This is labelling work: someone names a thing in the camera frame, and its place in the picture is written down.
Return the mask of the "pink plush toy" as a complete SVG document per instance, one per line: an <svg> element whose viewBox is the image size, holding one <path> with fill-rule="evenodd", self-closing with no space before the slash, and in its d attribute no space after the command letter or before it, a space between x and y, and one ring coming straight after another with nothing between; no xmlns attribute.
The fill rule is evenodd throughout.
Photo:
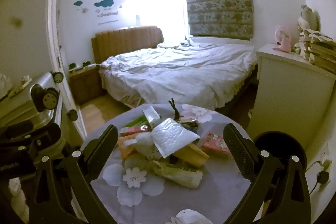
<svg viewBox="0 0 336 224"><path fill-rule="evenodd" d="M274 38L276 39L276 45L274 50L289 53L291 51L291 36L286 26L277 26Z"/></svg>

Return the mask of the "green paper wrapper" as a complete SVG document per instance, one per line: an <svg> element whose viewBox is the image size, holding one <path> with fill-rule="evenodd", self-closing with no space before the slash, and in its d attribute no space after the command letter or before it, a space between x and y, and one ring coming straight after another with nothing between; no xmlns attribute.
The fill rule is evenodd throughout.
<svg viewBox="0 0 336 224"><path fill-rule="evenodd" d="M134 127L134 126L141 127L144 125L147 126L148 121L146 119L146 116L142 115L136 118L134 121L127 123L126 125L124 125L124 127Z"/></svg>

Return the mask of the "white dresser cabinet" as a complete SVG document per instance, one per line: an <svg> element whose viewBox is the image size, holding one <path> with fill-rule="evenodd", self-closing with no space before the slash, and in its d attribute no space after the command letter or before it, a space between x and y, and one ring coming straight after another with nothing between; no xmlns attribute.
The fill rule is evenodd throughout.
<svg viewBox="0 0 336 224"><path fill-rule="evenodd" d="M259 81L247 128L251 138L267 131L294 137L306 148L317 133L335 84L335 75L295 53L266 44L257 52Z"/></svg>

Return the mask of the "floral grey tablecloth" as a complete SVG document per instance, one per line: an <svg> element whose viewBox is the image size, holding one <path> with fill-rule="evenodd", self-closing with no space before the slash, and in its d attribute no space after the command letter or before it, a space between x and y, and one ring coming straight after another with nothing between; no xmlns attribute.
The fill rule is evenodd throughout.
<svg viewBox="0 0 336 224"><path fill-rule="evenodd" d="M115 148L91 185L117 223L167 223L185 209L201 213L212 223L224 223L250 182L230 155L211 155L201 170L199 186L187 188L156 175L142 155L132 154L122 161Z"/></svg>

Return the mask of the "white green small box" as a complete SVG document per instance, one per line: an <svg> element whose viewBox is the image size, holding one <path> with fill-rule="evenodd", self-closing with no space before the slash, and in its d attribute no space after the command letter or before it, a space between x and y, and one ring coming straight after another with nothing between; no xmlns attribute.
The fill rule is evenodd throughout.
<svg viewBox="0 0 336 224"><path fill-rule="evenodd" d="M161 123L161 116L156 112L153 106L149 106L142 110L148 125L151 129L154 129L157 125Z"/></svg>

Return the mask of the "crumpled printed paper bag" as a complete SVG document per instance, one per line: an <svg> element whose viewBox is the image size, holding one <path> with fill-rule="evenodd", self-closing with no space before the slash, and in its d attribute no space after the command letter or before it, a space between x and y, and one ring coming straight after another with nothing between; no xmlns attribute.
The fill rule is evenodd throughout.
<svg viewBox="0 0 336 224"><path fill-rule="evenodd" d="M155 174L186 188L196 189L203 178L201 170L186 168L159 161L151 161L150 168Z"/></svg>

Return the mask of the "wooden bedside table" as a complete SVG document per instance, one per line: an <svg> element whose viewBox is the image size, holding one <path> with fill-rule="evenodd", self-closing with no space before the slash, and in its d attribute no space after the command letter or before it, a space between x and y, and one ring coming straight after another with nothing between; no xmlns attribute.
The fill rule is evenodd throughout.
<svg viewBox="0 0 336 224"><path fill-rule="evenodd" d="M69 85L74 101L82 105L105 94L97 64L70 72Z"/></svg>

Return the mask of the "orange snack packet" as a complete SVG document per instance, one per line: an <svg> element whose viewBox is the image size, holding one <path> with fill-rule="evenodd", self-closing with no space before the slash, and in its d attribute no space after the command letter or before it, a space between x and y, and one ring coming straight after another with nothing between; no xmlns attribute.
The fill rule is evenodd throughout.
<svg viewBox="0 0 336 224"><path fill-rule="evenodd" d="M135 137L137 135L121 136L118 138L117 144L121 153L122 160L125 160L135 149L134 145L137 143Z"/></svg>

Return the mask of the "black wall charger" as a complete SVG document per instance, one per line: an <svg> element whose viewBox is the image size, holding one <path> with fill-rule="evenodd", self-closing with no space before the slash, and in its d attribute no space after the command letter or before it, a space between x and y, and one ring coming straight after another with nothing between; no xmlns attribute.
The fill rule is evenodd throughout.
<svg viewBox="0 0 336 224"><path fill-rule="evenodd" d="M329 180L329 172L322 170L318 175L317 175L317 182L319 184L326 184Z"/></svg>

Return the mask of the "white door frame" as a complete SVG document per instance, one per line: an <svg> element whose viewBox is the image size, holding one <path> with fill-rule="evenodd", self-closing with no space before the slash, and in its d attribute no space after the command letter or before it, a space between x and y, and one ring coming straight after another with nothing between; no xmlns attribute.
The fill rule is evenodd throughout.
<svg viewBox="0 0 336 224"><path fill-rule="evenodd" d="M61 72L65 74L64 65L62 61L62 55L60 50L60 40L58 32L58 18L59 18L59 5L58 0L47 0L46 1L46 33L47 33L47 44L49 48L50 62L53 72ZM70 87L68 85L67 79L64 79L60 84L58 84L60 94L63 97L63 102L68 111L75 110L78 114L76 121L73 121L74 128L76 128L77 135L81 139L85 139L87 131L84 125L83 116L79 106L75 103L74 98L71 94Z"/></svg>

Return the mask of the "bed with white duvet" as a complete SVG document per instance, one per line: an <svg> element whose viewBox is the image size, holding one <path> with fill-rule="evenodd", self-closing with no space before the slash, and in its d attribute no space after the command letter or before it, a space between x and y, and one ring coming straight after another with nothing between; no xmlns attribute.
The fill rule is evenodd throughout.
<svg viewBox="0 0 336 224"><path fill-rule="evenodd" d="M161 43L109 57L100 75L108 93L131 108L174 100L215 110L233 100L256 64L252 45Z"/></svg>

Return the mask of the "red milk carton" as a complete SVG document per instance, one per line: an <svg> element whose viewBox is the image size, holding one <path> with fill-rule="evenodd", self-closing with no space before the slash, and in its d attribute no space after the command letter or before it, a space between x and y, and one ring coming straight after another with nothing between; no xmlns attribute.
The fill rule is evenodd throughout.
<svg viewBox="0 0 336 224"><path fill-rule="evenodd" d="M120 130L120 136L129 136L133 134L139 134L143 132L149 132L150 128L148 128L147 125L142 125L142 126L131 126L131 127L123 127Z"/></svg>

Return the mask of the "stack of books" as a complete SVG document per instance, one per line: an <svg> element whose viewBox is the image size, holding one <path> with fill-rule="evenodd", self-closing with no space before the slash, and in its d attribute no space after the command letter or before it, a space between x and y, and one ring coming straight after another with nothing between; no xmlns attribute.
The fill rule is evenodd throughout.
<svg viewBox="0 0 336 224"><path fill-rule="evenodd" d="M311 29L301 34L307 61L335 75L335 40Z"/></svg>

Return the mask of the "grey plush toy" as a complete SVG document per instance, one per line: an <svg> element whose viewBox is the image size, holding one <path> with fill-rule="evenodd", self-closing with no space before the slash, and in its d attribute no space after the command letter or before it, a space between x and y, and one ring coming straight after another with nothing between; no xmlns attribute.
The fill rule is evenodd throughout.
<svg viewBox="0 0 336 224"><path fill-rule="evenodd" d="M301 6L300 16L298 18L298 28L300 30L319 30L318 16L307 5Z"/></svg>

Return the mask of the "brown padded headboard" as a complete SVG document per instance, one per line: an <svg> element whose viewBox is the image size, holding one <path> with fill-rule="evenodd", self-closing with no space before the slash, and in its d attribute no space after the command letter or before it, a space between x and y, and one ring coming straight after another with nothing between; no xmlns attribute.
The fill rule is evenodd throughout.
<svg viewBox="0 0 336 224"><path fill-rule="evenodd" d="M101 64L111 56L144 48L155 48L164 41L163 33L156 26L142 26L98 32L91 39L93 57Z"/></svg>

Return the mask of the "black round trash bin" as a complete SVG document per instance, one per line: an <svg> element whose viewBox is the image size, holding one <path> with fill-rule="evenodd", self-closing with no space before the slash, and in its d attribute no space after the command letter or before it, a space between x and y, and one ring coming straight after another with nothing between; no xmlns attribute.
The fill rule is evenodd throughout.
<svg viewBox="0 0 336 224"><path fill-rule="evenodd" d="M259 151L268 151L283 166L289 165L292 156L297 156L303 170L306 170L305 150L294 137L280 131L267 131L255 137L253 142Z"/></svg>

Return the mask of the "black twig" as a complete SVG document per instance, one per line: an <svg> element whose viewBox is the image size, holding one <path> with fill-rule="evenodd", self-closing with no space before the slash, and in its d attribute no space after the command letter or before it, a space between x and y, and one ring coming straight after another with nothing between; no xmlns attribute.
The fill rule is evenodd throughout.
<svg viewBox="0 0 336 224"><path fill-rule="evenodd" d="M180 115L180 112L179 112L177 106L175 105L175 100L173 98L171 98L171 100L169 100L169 104L171 105L171 107L174 110L174 120L179 121L182 116Z"/></svg>

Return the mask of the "pink patterned box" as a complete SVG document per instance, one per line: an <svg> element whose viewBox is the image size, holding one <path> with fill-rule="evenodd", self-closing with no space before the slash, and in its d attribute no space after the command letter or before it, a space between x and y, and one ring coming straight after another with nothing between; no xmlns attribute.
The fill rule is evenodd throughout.
<svg viewBox="0 0 336 224"><path fill-rule="evenodd" d="M231 154L222 136L207 133L203 139L200 149L208 155L228 156Z"/></svg>

